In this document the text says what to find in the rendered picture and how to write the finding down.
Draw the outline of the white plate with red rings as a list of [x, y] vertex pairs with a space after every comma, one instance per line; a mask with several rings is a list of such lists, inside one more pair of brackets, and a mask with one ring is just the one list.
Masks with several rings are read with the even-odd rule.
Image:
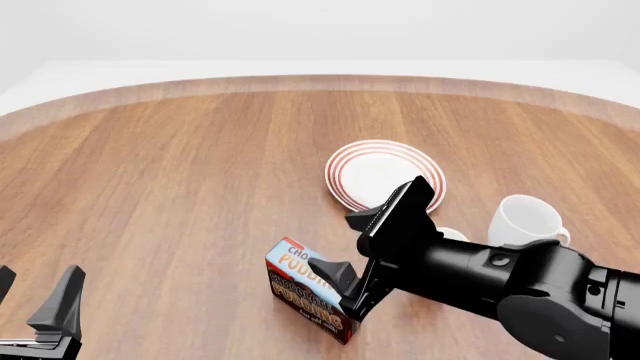
[[439, 165], [424, 152], [391, 140], [360, 140], [331, 155], [324, 177], [330, 193], [344, 206], [361, 211], [381, 205], [400, 185], [423, 176], [435, 191], [426, 207], [444, 200], [447, 183]]

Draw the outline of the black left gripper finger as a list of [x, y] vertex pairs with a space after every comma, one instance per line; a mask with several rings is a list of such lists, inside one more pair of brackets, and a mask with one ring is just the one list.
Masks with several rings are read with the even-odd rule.
[[7, 296], [16, 278], [16, 273], [6, 265], [0, 265], [0, 304]]
[[35, 330], [36, 340], [59, 340], [63, 337], [80, 340], [80, 305], [86, 273], [72, 265], [41, 307], [27, 320]]

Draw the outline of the chocolate pudding box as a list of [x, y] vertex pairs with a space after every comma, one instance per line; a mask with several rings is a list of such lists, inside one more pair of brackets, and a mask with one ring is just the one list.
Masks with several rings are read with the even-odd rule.
[[360, 323], [344, 314], [338, 293], [308, 265], [311, 258], [324, 257], [290, 237], [283, 237], [265, 255], [271, 291], [340, 344], [347, 344]]

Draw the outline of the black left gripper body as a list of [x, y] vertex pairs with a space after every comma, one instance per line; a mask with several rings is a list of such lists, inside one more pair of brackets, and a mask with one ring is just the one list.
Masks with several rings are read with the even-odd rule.
[[0, 339], [0, 360], [76, 360], [82, 343], [62, 336], [57, 341]]

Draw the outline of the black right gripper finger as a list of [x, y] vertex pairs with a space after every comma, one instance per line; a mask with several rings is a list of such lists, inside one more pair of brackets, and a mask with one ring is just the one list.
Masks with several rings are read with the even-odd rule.
[[348, 226], [357, 232], [370, 232], [374, 230], [387, 214], [387, 206], [381, 205], [371, 209], [350, 212], [345, 215]]
[[360, 294], [360, 278], [348, 261], [329, 262], [312, 257], [308, 260], [312, 272], [322, 278], [342, 299], [355, 301]]

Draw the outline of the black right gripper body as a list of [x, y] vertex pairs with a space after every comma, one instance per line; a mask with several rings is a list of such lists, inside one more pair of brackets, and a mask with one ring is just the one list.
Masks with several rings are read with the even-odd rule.
[[375, 243], [370, 231], [361, 233], [356, 245], [359, 253], [368, 258], [366, 266], [362, 274], [357, 275], [347, 262], [342, 274], [346, 279], [341, 281], [340, 306], [347, 317], [357, 322], [362, 322], [396, 287], [395, 276], [400, 266], [384, 260], [382, 252], [374, 249]]

